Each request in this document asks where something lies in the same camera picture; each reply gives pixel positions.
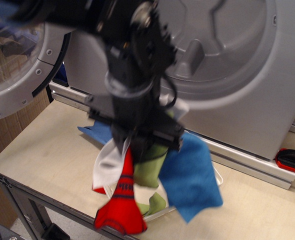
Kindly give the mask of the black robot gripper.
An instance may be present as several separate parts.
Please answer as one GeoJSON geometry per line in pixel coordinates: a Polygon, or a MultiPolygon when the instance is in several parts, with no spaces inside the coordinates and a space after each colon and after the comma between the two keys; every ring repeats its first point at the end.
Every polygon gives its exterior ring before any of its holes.
{"type": "Polygon", "coordinates": [[[182,147],[184,127],[167,113],[177,101],[177,88],[165,74],[161,78],[173,92],[172,101],[164,105],[160,103],[159,77],[139,88],[128,88],[107,76],[108,94],[87,97],[88,116],[110,126],[118,149],[129,139],[136,163],[148,160],[146,154],[153,145],[176,151],[182,147]]]}

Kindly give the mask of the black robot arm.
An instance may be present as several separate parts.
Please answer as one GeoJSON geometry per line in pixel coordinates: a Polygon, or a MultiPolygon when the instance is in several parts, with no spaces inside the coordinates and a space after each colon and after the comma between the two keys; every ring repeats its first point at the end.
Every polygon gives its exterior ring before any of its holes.
{"type": "Polygon", "coordinates": [[[176,48],[159,22],[155,0],[12,0],[6,19],[72,27],[102,39],[108,94],[86,99],[89,117],[111,126],[119,149],[126,139],[138,162],[153,144],[182,146],[183,127],[160,103],[161,80],[176,60],[176,48]]]}

